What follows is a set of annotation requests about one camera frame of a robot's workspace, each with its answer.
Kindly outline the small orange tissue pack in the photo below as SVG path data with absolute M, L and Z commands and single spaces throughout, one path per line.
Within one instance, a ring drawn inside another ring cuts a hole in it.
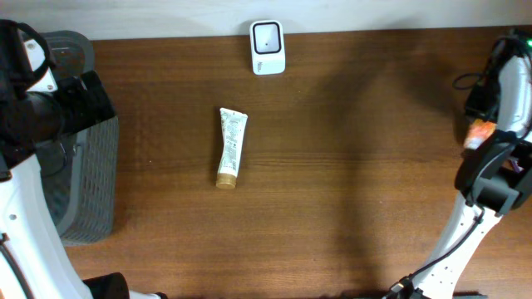
M 464 148 L 466 150 L 478 149 L 494 133 L 495 128 L 496 124 L 493 122 L 474 120 L 467 131 Z

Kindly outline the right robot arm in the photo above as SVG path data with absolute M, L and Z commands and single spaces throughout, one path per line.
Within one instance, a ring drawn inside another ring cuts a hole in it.
M 451 298 L 487 233 L 531 196 L 531 35 L 519 28 L 499 37 L 467 86 L 470 153 L 455 178 L 456 201 L 422 267 L 395 284 L 387 298 Z

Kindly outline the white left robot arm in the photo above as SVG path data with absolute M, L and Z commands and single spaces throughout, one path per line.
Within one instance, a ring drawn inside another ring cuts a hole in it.
M 137 297 L 119 272 L 80 278 L 65 250 L 111 232 L 117 141 L 90 42 L 2 20 L 2 297 Z

